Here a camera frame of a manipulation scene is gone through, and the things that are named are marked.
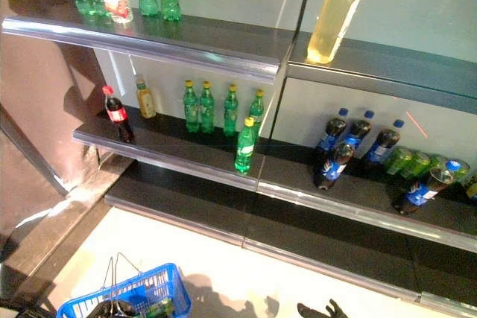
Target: shopping basket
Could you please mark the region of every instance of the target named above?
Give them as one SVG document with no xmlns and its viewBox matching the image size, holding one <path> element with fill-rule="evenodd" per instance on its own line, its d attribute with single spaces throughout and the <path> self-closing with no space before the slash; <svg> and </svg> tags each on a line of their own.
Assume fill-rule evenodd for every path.
<svg viewBox="0 0 477 318">
<path fill-rule="evenodd" d="M 108 299 L 124 300 L 141 317 L 145 317 L 150 306 L 166 298 L 172 299 L 175 318 L 187 317 L 191 301 L 175 264 L 164 264 L 144 273 L 138 272 L 134 278 L 64 303 L 58 309 L 57 318 L 86 318 L 99 302 Z"/>
</svg>

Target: blue bottle cap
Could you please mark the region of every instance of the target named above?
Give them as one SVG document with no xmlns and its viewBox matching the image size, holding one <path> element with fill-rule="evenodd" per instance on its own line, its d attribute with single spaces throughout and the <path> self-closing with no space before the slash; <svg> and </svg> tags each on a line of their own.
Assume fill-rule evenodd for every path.
<svg viewBox="0 0 477 318">
<path fill-rule="evenodd" d="M 446 163 L 446 168 L 450 171 L 458 171 L 461 168 L 461 163 L 456 162 L 455 160 L 449 160 Z"/>
<path fill-rule="evenodd" d="M 373 111 L 368 110 L 368 111 L 366 111 L 366 112 L 364 113 L 364 117 L 365 117 L 365 118 L 371 119 L 373 116 L 374 116 L 374 112 L 373 112 Z"/>
<path fill-rule="evenodd" d="M 343 117 L 346 117 L 348 114 L 348 109 L 347 108 L 340 108 L 340 112 L 338 112 L 339 115 L 342 115 Z"/>
<path fill-rule="evenodd" d="M 400 119 L 395 120 L 393 123 L 393 126 L 395 126 L 396 128 L 401 128 L 403 125 L 404 125 L 404 121 Z"/>
</svg>

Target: can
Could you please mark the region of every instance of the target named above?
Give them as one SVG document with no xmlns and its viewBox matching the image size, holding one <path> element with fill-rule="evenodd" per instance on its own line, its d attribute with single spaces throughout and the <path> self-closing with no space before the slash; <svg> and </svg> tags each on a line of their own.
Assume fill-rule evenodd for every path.
<svg viewBox="0 0 477 318">
<path fill-rule="evenodd" d="M 421 175 L 431 164 L 431 159 L 424 152 L 416 151 L 411 161 L 401 170 L 401 177 L 410 179 Z"/>
<path fill-rule="evenodd" d="M 412 152 L 406 147 L 397 147 L 393 153 L 385 160 L 386 173 L 396 174 L 403 169 L 411 160 Z"/>
</svg>

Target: red label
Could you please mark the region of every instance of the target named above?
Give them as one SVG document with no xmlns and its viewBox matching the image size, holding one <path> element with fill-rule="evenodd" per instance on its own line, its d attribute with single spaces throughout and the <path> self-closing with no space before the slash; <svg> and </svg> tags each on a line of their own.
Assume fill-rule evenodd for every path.
<svg viewBox="0 0 477 318">
<path fill-rule="evenodd" d="M 121 122 L 127 119 L 126 109 L 124 108 L 118 109 L 117 111 L 107 111 L 107 114 L 113 122 Z"/>
</svg>

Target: white floor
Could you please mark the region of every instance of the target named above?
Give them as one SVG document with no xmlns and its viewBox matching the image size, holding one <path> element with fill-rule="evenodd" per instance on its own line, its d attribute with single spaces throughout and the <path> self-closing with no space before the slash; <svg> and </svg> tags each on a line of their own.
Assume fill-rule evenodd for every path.
<svg viewBox="0 0 477 318">
<path fill-rule="evenodd" d="M 51 303 L 59 308 L 101 288 L 110 256 L 117 252 L 142 271 L 175 263 L 192 300 L 190 317 L 299 317 L 298 302 L 325 313 L 330 298 L 349 318 L 450 317 L 114 208 L 54 280 Z M 118 282 L 135 275 L 126 261 L 119 262 Z"/>
</svg>

